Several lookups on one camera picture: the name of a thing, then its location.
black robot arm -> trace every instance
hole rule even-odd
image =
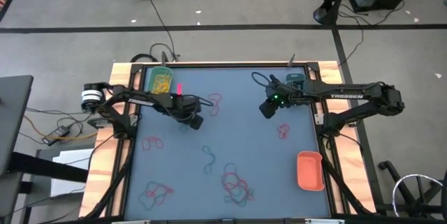
[[[107,100],[104,90],[112,94]],[[135,126],[131,123],[130,116],[118,113],[113,107],[114,104],[121,102],[153,107],[157,112],[168,115],[195,130],[198,130],[203,122],[203,118],[197,115],[201,111],[200,104],[202,104],[197,96],[153,94],[105,82],[84,85],[82,109],[86,112],[99,113],[108,123],[112,124],[114,134],[121,134],[122,138],[135,137]],[[203,103],[203,105],[212,106],[212,103]]]
[[[375,114],[395,116],[405,108],[400,92],[394,86],[382,82],[371,84],[326,84],[320,80],[303,78],[284,84],[274,75],[270,75],[270,79],[269,84],[264,85],[267,99],[259,107],[267,119],[273,117],[278,108],[308,105],[321,102],[324,99],[368,101],[339,114],[331,112],[319,117],[317,123],[321,125],[321,133],[324,135],[337,136],[346,124]]]

orange bowl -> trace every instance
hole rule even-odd
[[[308,191],[324,189],[321,155],[315,151],[301,151],[296,160],[298,185]]]

gray floor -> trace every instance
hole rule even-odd
[[[447,23],[444,0],[405,0],[385,24]],[[316,24],[313,10],[321,0],[154,0],[167,25],[197,24]],[[379,21],[385,12],[367,19]],[[339,24],[353,24],[340,19]],[[140,0],[14,0],[0,27],[103,27],[159,25],[153,8]],[[360,31],[340,31],[348,54],[360,40]],[[182,61],[287,60],[293,53],[302,60],[338,60],[330,31],[185,31],[172,32]],[[443,98],[447,94],[447,31],[366,31],[365,42],[349,59],[354,82],[381,80],[402,92],[405,111],[398,117],[372,117],[365,121],[375,163],[391,160],[402,174],[444,174],[440,163],[447,154]],[[148,52],[155,42],[168,43],[164,32],[0,34],[0,75],[35,77],[29,107],[42,110],[80,110],[85,82],[108,81],[113,62],[125,62]],[[437,78],[435,73],[442,74]],[[44,132],[55,120],[29,114]],[[38,137],[28,124],[23,133]],[[35,154],[45,148],[20,137],[16,150]],[[379,173],[381,189],[390,200],[392,181]],[[414,192],[416,184],[411,184]],[[21,197],[16,208],[23,206]],[[66,200],[36,207],[31,223],[56,218],[76,208]],[[67,219],[75,218],[75,211]]]

tangled rubber band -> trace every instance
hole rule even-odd
[[[221,94],[210,94],[208,95],[208,99],[212,101],[214,104],[213,108],[210,111],[211,117],[215,117],[219,113],[219,102],[222,100]]]
[[[151,149],[151,142],[155,144],[155,147],[158,149],[162,149],[164,147],[163,142],[159,137],[146,137],[142,142],[142,150],[143,151],[150,151]]]
[[[146,209],[151,211],[154,206],[161,206],[166,196],[174,193],[174,189],[155,181],[149,181],[146,184],[146,189],[140,194],[138,201]]]
[[[224,201],[236,204],[243,207],[248,200],[254,200],[254,193],[247,185],[247,182],[236,173],[236,166],[234,163],[228,163],[223,169],[224,174],[221,178],[223,189],[228,195],[224,196]]]
[[[288,131],[290,130],[290,126],[288,124],[282,124],[278,127],[278,137],[282,140],[287,138]]]
[[[171,76],[169,73],[159,74],[154,78],[153,94],[169,92]]]
[[[211,162],[209,162],[204,168],[203,173],[210,175],[212,173],[212,166],[216,162],[216,156],[211,152],[208,146],[203,146],[202,151],[207,155],[211,156]]]

blue table surface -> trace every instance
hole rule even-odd
[[[285,82],[295,68],[176,68],[182,83],[216,107],[202,107],[199,130],[142,107],[127,197],[127,221],[327,217],[326,191],[297,184],[297,155],[318,151],[309,106],[259,111],[258,71]],[[149,80],[150,69],[145,82]]]

